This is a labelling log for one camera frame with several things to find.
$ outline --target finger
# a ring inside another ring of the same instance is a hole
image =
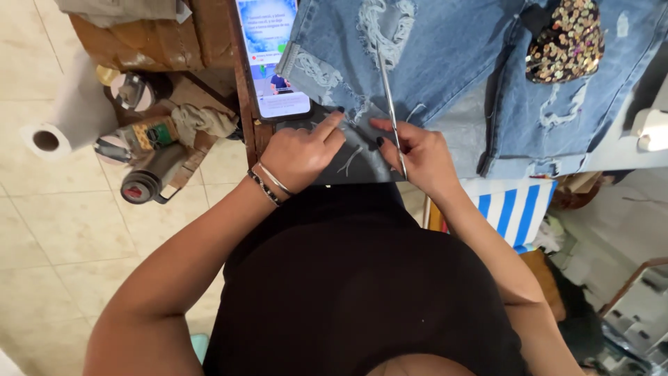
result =
[[[345,143],[345,134],[341,129],[335,128],[325,140],[325,154],[329,161],[339,152]]]
[[[325,142],[327,137],[339,126],[341,120],[343,120],[344,115],[339,111],[332,112],[325,120],[323,120],[315,130],[311,133],[311,136]]]
[[[374,128],[394,132],[394,129],[392,129],[392,120],[390,119],[371,119],[369,120],[369,124]],[[397,122],[397,134],[399,138],[406,141],[410,147],[418,145],[424,137],[424,132],[427,131],[405,121]]]
[[[383,155],[383,158],[389,163],[390,166],[403,175],[401,159],[399,159],[399,151],[392,143],[392,141],[390,141],[387,137],[378,137],[377,144],[379,145],[380,153]],[[403,156],[403,163],[406,165],[406,170],[408,170],[410,162],[405,155]]]

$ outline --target paper towel roll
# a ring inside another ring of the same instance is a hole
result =
[[[30,150],[52,161],[92,145],[100,136],[117,128],[114,107],[104,95],[96,65],[80,49],[58,89],[51,118],[21,127],[19,132]]]

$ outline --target phone screen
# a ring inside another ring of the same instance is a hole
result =
[[[297,16],[297,0],[236,0],[260,115],[276,118],[311,109],[309,97],[274,73]]]

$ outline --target silver bangle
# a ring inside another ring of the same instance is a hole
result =
[[[262,171],[265,172],[265,174],[267,174],[269,180],[271,180],[275,185],[277,185],[281,189],[281,191],[283,191],[286,195],[290,197],[293,197],[295,195],[294,193],[290,192],[290,190],[287,189],[278,179],[276,179],[276,177],[272,175],[269,172],[269,170],[267,170],[267,168],[262,164],[261,161],[258,161],[257,165],[262,169]]]

